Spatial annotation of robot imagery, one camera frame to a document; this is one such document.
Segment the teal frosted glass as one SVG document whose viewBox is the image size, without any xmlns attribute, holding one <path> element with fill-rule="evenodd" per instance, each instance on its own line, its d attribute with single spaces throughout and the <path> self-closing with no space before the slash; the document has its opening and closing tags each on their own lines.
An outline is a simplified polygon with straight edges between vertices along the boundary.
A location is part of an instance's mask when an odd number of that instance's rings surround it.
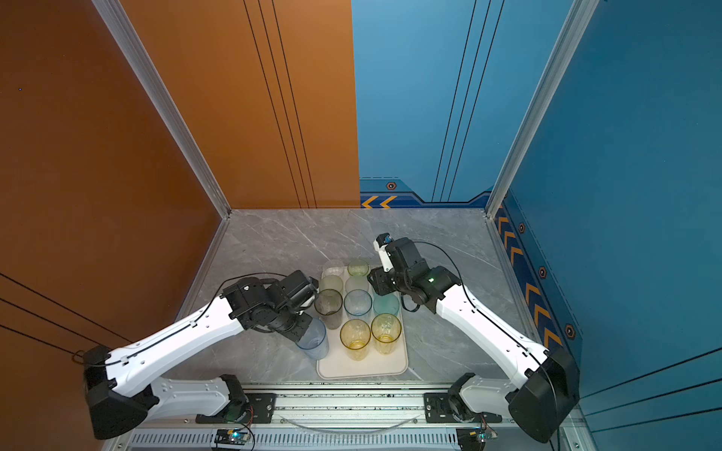
<svg viewBox="0 0 722 451">
<path fill-rule="evenodd" d="M 373 311 L 376 316 L 383 314 L 398 316 L 400 313 L 400 299 L 396 294 L 377 295 L 373 301 Z"/>
</svg>

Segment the bright green glass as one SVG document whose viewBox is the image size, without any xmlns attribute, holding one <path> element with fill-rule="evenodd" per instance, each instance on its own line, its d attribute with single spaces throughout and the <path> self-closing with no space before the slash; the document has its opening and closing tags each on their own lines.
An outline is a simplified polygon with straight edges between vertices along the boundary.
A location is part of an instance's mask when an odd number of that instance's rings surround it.
<svg viewBox="0 0 722 451">
<path fill-rule="evenodd" d="M 370 273 L 370 264 L 365 259 L 352 259 L 347 265 L 350 276 L 367 276 Z"/>
</svg>

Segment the amber glass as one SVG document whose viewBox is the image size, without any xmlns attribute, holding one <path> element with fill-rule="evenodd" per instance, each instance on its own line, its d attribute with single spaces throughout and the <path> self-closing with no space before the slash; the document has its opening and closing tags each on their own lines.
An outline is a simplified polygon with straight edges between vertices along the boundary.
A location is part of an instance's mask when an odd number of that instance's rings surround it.
<svg viewBox="0 0 722 451">
<path fill-rule="evenodd" d="M 354 361 L 364 360 L 370 349 L 372 333 L 362 319 L 350 319 L 340 329 L 340 342 L 347 356 Z"/>
<path fill-rule="evenodd" d="M 400 340 L 402 323 L 395 315 L 380 314 L 373 319 L 370 332 L 376 351 L 382 355 L 389 355 L 393 353 Z"/>
</svg>

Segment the blue grey glass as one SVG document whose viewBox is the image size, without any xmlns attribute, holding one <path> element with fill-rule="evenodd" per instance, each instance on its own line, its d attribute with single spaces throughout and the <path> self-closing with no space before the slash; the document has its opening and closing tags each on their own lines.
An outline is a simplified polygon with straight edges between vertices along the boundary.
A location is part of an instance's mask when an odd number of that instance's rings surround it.
<svg viewBox="0 0 722 451">
<path fill-rule="evenodd" d="M 369 321 L 372 316 L 372 295 L 364 289 L 354 289 L 346 294 L 344 310 L 348 319 L 361 319 Z"/>
<path fill-rule="evenodd" d="M 304 336 L 296 343 L 296 346 L 313 361 L 320 361 L 327 357 L 329 342 L 327 329 L 323 321 L 313 318 Z"/>
</svg>

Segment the dark grey glass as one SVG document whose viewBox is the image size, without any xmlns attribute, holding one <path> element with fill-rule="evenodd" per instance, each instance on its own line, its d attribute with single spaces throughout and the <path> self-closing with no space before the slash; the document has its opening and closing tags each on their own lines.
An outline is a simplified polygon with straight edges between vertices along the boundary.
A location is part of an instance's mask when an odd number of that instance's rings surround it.
<svg viewBox="0 0 722 451">
<path fill-rule="evenodd" d="M 314 301 L 314 309 L 328 330 L 342 325 L 343 297 L 335 289 L 323 289 Z"/>
</svg>

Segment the pale green frosted glass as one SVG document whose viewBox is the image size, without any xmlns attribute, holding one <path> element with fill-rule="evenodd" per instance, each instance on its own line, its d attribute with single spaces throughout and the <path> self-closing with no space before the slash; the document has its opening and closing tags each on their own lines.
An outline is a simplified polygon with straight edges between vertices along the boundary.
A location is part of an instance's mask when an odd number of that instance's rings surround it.
<svg viewBox="0 0 722 451">
<path fill-rule="evenodd" d="M 344 291 L 343 279 L 340 276 L 334 275 L 334 274 L 329 274 L 329 275 L 323 276 L 320 280 L 319 290 L 326 291 L 327 289 L 332 289 L 333 291 L 343 293 L 343 291 Z"/>
</svg>

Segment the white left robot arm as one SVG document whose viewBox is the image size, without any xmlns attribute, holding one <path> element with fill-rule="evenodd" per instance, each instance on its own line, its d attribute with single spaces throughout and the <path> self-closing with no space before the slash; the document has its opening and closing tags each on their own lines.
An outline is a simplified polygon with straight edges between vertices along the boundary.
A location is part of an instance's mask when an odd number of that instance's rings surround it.
<svg viewBox="0 0 722 451">
<path fill-rule="evenodd" d="M 204 423 L 249 419 L 250 402 L 237 377 L 174 381 L 165 373 L 242 332 L 265 330 L 299 342 L 313 321 L 306 309 L 318 293 L 318 280 L 300 271 L 246 274 L 152 336 L 114 350 L 99 345 L 87 351 L 84 389 L 95 438 L 109 440 L 147 420 L 182 415 Z"/>
</svg>

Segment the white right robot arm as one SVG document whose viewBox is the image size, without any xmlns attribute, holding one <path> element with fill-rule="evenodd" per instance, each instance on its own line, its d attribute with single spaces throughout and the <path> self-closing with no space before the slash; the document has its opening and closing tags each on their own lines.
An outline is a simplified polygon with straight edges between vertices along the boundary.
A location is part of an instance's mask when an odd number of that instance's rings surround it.
<svg viewBox="0 0 722 451">
<path fill-rule="evenodd" d="M 458 267 L 430 267 L 418 246 L 379 235 L 374 248 L 381 264 L 370 271 L 370 285 L 380 295 L 406 295 L 454 325 L 508 378 L 464 374 L 447 391 L 452 415 L 463 423 L 483 422 L 488 413 L 509 417 L 530 438 L 549 442 L 579 402 L 580 370 L 571 353 L 550 351 L 514 329 L 472 295 Z"/>
</svg>

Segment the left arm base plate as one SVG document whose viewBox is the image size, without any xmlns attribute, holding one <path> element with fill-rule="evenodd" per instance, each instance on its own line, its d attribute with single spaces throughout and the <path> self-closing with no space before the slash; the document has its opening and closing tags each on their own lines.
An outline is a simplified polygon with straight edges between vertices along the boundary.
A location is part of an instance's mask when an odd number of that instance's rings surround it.
<svg viewBox="0 0 722 451">
<path fill-rule="evenodd" d="M 216 415 L 197 415 L 197 424 L 270 424 L 276 407 L 275 393 L 251 393 L 246 401 L 231 400 Z"/>
</svg>

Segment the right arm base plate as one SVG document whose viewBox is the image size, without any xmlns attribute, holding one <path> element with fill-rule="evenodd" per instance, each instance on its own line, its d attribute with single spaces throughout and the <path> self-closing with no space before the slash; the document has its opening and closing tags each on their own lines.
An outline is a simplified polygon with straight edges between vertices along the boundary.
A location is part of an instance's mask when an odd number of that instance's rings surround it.
<svg viewBox="0 0 722 451">
<path fill-rule="evenodd" d="M 492 423 L 498 424 L 503 417 L 497 413 L 475 413 L 464 404 L 459 395 L 449 393 L 425 393 L 424 413 L 428 423 Z"/>
</svg>

